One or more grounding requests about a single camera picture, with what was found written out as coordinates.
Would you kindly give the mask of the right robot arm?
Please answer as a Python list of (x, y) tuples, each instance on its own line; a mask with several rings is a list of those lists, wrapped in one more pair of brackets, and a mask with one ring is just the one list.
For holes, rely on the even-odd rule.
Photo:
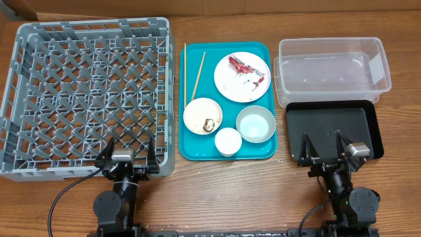
[(305, 221), (315, 211), (331, 204), (335, 219), (323, 222), (315, 236), (377, 236), (378, 231), (371, 226), (376, 223), (380, 195), (369, 188), (355, 188), (352, 183), (352, 174), (365, 164), (370, 150), (365, 143), (354, 143), (339, 130), (335, 132), (335, 142), (337, 158), (327, 162), (320, 158), (309, 135), (302, 136), (297, 165), (309, 167), (310, 178), (323, 180), (324, 184), (321, 181), (318, 184), (328, 199), (303, 217), (297, 234), (302, 237)]

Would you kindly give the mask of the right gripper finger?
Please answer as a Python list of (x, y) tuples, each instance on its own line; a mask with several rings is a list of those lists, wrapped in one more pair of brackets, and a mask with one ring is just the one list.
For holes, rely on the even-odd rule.
[(308, 134), (305, 132), (301, 140), (301, 148), (297, 165), (299, 167), (310, 167), (319, 162), (319, 155), (314, 148)]
[(335, 131), (335, 142), (337, 148), (337, 154), (343, 155), (345, 153), (345, 148), (353, 143), (347, 136), (345, 136), (340, 130)]

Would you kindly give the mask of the brown food scrap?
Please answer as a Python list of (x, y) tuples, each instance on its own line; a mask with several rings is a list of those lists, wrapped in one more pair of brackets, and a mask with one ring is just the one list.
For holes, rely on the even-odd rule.
[(206, 118), (205, 119), (205, 123), (203, 125), (203, 130), (206, 133), (210, 133), (210, 132), (213, 131), (214, 126), (215, 126), (215, 121), (213, 119), (211, 119), (211, 118)]

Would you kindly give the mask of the small white cup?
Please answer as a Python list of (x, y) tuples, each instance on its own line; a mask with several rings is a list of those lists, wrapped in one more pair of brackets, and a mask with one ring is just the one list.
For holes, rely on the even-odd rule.
[(234, 128), (223, 128), (216, 133), (215, 146), (223, 157), (231, 157), (242, 146), (242, 137)]

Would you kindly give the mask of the red snack wrapper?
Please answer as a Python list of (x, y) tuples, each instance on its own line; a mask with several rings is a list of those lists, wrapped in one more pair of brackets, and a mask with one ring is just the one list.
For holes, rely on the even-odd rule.
[(230, 64), (236, 69), (237, 74), (239, 74), (239, 73), (244, 73), (244, 74), (253, 73), (253, 74), (257, 74), (258, 76), (260, 76), (259, 81), (255, 83), (256, 86), (253, 89), (253, 91), (255, 91), (260, 86), (260, 84), (264, 81), (265, 76), (266, 76), (265, 73), (253, 68), (250, 65), (245, 64), (243, 61), (239, 60), (237, 57), (234, 57), (233, 55), (230, 55), (228, 60), (229, 60)]

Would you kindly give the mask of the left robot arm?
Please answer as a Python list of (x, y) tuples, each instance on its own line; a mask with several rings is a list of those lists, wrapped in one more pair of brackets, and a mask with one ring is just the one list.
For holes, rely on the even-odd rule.
[(95, 159), (95, 166), (101, 169), (102, 175), (113, 181), (112, 190), (101, 192), (93, 202), (98, 219), (96, 235), (146, 237), (146, 229), (134, 219), (139, 182), (150, 180), (151, 174), (160, 171), (153, 139), (147, 148), (147, 164), (140, 167), (135, 166), (133, 149), (117, 149), (114, 145), (115, 139), (111, 139)]

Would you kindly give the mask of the white tissue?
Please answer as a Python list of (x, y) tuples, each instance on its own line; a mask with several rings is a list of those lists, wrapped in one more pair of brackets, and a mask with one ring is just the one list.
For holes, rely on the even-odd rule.
[(260, 76), (257, 74), (249, 73), (239, 73), (235, 76), (229, 76), (223, 82), (223, 91), (238, 96), (244, 96), (253, 91), (255, 88), (255, 83), (258, 82)]

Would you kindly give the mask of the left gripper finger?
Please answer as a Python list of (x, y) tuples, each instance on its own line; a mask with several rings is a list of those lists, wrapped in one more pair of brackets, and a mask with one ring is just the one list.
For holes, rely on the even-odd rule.
[(115, 139), (111, 138), (105, 148), (98, 154), (95, 159), (95, 167), (103, 168), (105, 163), (111, 160), (112, 153), (114, 151)]
[(147, 167), (148, 167), (149, 174), (158, 174), (159, 171), (160, 171), (160, 166), (159, 166), (159, 163), (158, 163), (158, 159), (155, 155), (155, 148), (154, 148), (154, 145), (153, 145), (153, 139), (152, 138), (149, 139), (146, 161), (147, 161)]

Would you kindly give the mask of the large white round plate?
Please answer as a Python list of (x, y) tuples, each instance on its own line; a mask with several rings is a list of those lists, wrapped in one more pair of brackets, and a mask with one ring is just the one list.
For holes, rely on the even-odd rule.
[(248, 103), (260, 99), (271, 85), (268, 65), (259, 56), (238, 51), (223, 57), (214, 70), (214, 84), (227, 99)]

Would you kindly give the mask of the grey round bowl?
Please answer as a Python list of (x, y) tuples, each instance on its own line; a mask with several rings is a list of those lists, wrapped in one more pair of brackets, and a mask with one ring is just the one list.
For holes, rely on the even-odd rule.
[(276, 131), (275, 116), (265, 107), (251, 105), (238, 114), (236, 129), (241, 137), (251, 143), (263, 143)]

